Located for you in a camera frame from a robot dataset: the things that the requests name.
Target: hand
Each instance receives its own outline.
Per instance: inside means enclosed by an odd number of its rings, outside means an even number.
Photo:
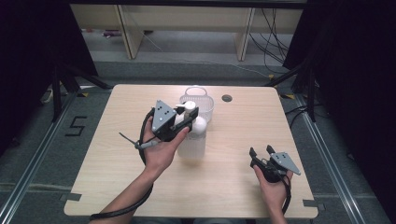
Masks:
[[[270,217],[273,220],[274,223],[283,223],[282,221],[286,220],[283,217],[282,213],[282,206],[283,203],[286,200],[286,190],[285,190],[285,185],[283,184],[282,181],[276,182],[276,183],[270,183],[268,182],[264,174],[262,173],[262,170],[257,166],[253,166],[254,172],[256,173],[257,178],[259,179],[260,182],[260,189],[262,192],[262,200],[264,201],[268,212],[270,213]],[[287,184],[290,185],[291,178],[293,176],[292,171],[287,171],[286,176],[289,178],[287,179],[284,177],[284,180]]]
[[[151,130],[152,126],[152,117],[148,119],[146,123],[143,141],[146,142],[152,137],[154,137],[154,133]],[[153,172],[155,177],[158,178],[161,173],[170,166],[175,157],[175,152],[177,150],[178,145],[184,140],[187,133],[189,132],[189,128],[184,128],[181,130],[177,136],[171,142],[161,142],[154,147],[145,148],[145,157],[146,157],[146,171]]]

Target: gray mounting plate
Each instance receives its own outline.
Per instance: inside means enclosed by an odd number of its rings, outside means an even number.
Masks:
[[[286,152],[272,153],[271,158],[274,159],[276,161],[276,163],[279,164],[280,166],[294,172],[297,175],[301,174],[300,170],[297,168],[297,166],[291,160],[291,157],[289,156],[288,153],[286,153]]]
[[[174,110],[172,107],[161,100],[157,100],[151,130],[153,132],[160,130],[161,127],[176,114],[176,110]]]

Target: person's left hand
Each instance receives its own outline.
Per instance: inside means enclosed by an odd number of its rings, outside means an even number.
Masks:
[[[151,130],[151,125],[152,117],[150,117],[146,123],[143,137],[144,142],[147,142],[149,139],[154,137],[154,133]],[[188,132],[189,128],[184,128],[170,142],[160,142],[158,138],[154,138],[154,141],[160,143],[154,147],[148,147],[144,149],[146,157],[145,170],[154,172],[156,177],[159,177],[161,173],[172,163],[178,145],[180,145],[180,143],[184,140]]]

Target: basket handle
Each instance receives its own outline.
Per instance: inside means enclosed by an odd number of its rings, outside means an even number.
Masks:
[[[201,89],[201,90],[205,91],[204,96],[207,96],[207,91],[205,90],[205,88],[204,88],[204,87],[200,87],[200,86],[191,86],[191,87],[188,87],[188,88],[186,89],[186,91],[184,92],[184,94],[185,94],[185,95],[188,95],[188,94],[187,94],[187,91],[190,90],[190,89],[194,89],[194,88],[198,88],[198,89]]]

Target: table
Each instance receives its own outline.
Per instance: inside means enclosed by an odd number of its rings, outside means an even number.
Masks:
[[[119,133],[136,140],[144,117],[156,101],[174,106],[187,88],[117,85],[113,89],[71,190],[81,197],[79,201],[66,202],[67,215],[87,216],[100,212],[141,173],[144,164],[137,150]],[[176,154],[172,165],[155,182],[151,196],[135,215],[268,217],[259,182],[249,167],[248,152],[254,147],[259,158],[269,159],[265,148],[271,145],[276,152],[288,152],[302,172],[293,177],[286,217],[315,217],[318,209],[303,205],[303,200],[313,200],[313,195],[276,90],[234,86],[204,88],[215,102],[212,120],[207,126],[204,158],[187,161]],[[231,102],[222,101],[223,95],[231,96]]]

